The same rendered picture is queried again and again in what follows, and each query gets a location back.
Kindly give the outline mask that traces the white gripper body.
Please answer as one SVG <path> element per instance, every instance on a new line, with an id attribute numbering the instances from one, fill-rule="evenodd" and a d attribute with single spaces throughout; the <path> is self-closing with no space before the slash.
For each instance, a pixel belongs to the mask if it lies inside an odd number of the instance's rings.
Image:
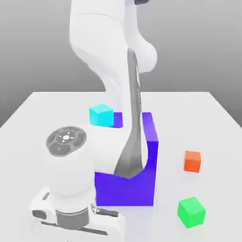
<path id="1" fill-rule="evenodd" d="M 78 213 L 56 212 L 56 222 L 41 221 L 42 242 L 125 242 L 125 217 L 111 210 L 88 206 Z"/>

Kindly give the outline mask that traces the small green cube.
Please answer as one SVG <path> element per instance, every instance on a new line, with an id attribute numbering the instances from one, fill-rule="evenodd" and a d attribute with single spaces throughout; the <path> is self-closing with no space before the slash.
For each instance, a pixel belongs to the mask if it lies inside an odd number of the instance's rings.
<path id="1" fill-rule="evenodd" d="M 177 216 L 186 228 L 192 228 L 204 223 L 206 209 L 196 197 L 180 200 Z"/>

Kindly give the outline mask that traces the small orange cube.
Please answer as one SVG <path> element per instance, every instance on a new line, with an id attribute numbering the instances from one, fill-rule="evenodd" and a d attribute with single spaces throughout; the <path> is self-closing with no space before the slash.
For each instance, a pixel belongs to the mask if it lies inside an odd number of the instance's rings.
<path id="1" fill-rule="evenodd" d="M 184 170 L 199 173 L 201 165 L 200 152 L 185 151 Z"/>

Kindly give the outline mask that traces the small cyan cube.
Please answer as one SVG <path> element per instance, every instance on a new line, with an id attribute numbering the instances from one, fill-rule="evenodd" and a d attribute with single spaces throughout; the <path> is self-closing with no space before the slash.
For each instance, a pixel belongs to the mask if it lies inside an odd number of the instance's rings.
<path id="1" fill-rule="evenodd" d="M 92 125 L 110 127 L 114 124 L 114 111 L 106 104 L 90 107 L 89 120 Z"/>

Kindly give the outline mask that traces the large blue box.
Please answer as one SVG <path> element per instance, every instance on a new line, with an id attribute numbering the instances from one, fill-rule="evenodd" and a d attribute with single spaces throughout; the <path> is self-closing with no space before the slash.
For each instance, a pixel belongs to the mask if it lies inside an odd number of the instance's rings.
<path id="1" fill-rule="evenodd" d="M 98 206 L 153 206 L 159 142 L 152 113 L 143 112 L 142 120 L 148 148 L 144 170 L 131 179 L 96 172 Z"/>

